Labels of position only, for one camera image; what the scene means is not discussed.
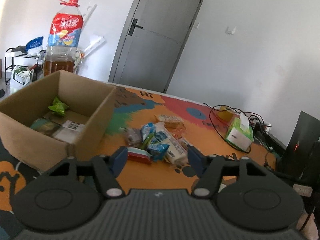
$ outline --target tissue box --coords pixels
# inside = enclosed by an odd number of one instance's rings
[[[240,128],[240,119],[238,117],[234,118],[226,134],[226,141],[246,151],[253,142],[252,127],[249,126],[247,130],[243,131]]]

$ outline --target bottle label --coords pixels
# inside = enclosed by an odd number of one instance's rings
[[[81,15],[58,13],[51,24],[48,45],[77,47],[82,25]]]

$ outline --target plastic bottle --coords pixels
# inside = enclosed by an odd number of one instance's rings
[[[53,18],[44,62],[44,75],[58,70],[73,72],[76,47],[83,26],[83,18],[78,9],[79,0],[65,2],[65,7]]]

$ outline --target door handle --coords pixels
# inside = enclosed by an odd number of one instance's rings
[[[132,36],[132,35],[133,35],[133,31],[134,31],[135,27],[140,28],[140,29],[143,29],[142,26],[137,25],[137,21],[138,21],[138,19],[133,19],[132,25],[131,25],[130,30],[129,30],[129,33],[128,33],[129,36]]]

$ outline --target red bottle cap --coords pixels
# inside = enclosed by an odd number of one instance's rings
[[[69,3],[78,5],[78,1],[79,1],[79,0],[69,0]]]
[[[68,6],[75,6],[75,7],[79,7],[80,5],[78,5],[78,1],[79,0],[69,0],[69,2],[66,2],[64,0],[59,0],[63,5],[68,5]]]

